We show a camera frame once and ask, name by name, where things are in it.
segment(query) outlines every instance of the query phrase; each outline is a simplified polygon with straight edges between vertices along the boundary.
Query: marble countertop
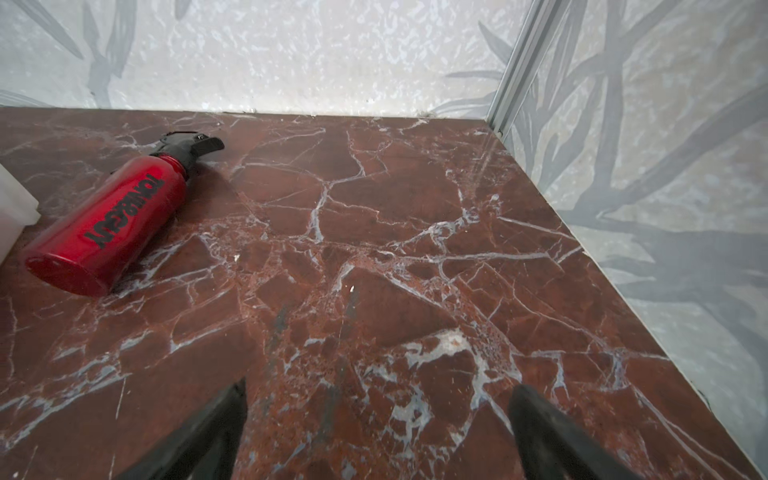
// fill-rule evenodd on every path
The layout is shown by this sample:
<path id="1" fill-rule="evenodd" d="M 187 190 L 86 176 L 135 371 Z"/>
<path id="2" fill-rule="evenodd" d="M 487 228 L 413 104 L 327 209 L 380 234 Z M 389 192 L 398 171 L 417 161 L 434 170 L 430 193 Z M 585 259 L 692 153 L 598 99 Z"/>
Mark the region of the marble countertop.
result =
<path id="1" fill-rule="evenodd" d="M 759 478 L 481 121 L 0 109 L 43 215 L 0 267 L 0 475 L 111 478 L 247 379 L 234 478 L 523 478 L 533 385 L 645 478 Z M 220 136 L 115 291 L 18 248 L 171 130 Z"/>

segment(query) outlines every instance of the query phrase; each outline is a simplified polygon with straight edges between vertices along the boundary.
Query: brand logo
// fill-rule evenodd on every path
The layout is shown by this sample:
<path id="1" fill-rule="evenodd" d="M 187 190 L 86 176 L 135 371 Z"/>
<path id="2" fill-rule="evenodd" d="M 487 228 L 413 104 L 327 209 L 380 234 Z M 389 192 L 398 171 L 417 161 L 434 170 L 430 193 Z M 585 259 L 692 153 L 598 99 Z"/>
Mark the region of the brand logo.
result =
<path id="1" fill-rule="evenodd" d="M 128 225 L 128 217 L 138 214 L 147 200 L 151 199 L 163 185 L 165 185 L 163 180 L 147 174 L 145 178 L 139 180 L 133 190 L 125 194 L 125 197 L 104 215 L 103 220 L 94 225 L 91 232 L 84 234 L 85 238 L 96 242 L 100 249 L 106 247 L 114 239 L 114 235 Z"/>

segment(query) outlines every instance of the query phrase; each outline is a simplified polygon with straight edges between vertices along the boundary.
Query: white container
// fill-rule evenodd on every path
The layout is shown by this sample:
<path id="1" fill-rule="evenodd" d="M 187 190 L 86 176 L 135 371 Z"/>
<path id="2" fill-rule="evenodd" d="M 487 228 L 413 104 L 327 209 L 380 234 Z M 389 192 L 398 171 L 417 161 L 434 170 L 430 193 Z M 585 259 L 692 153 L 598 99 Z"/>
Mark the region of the white container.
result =
<path id="1" fill-rule="evenodd" d="M 25 225 L 40 219 L 38 201 L 0 165 L 0 263 L 11 251 Z"/>

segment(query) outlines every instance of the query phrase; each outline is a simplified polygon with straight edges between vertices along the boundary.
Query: wallpaper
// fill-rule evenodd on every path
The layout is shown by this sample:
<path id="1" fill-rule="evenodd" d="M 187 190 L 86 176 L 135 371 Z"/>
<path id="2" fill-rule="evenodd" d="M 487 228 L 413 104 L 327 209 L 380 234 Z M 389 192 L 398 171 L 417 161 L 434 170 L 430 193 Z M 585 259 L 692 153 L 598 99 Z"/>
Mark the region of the wallpaper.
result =
<path id="1" fill-rule="evenodd" d="M 506 137 L 764 472 L 766 116 L 768 3 L 574 0 Z"/>
<path id="2" fill-rule="evenodd" d="M 6 0 L 0 104 L 483 118 L 530 4 Z"/>

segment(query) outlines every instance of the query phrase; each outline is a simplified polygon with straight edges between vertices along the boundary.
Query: black spray nozzle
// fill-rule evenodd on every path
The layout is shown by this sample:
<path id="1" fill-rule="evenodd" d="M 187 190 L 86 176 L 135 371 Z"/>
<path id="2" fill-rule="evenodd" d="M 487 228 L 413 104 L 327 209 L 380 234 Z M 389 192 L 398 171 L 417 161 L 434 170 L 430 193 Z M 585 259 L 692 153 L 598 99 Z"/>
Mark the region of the black spray nozzle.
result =
<path id="1" fill-rule="evenodd" d="M 172 131 L 163 135 L 160 145 L 150 155 L 170 155 L 178 160 L 189 174 L 199 157 L 223 149 L 224 142 L 220 138 L 209 137 L 196 131 Z"/>

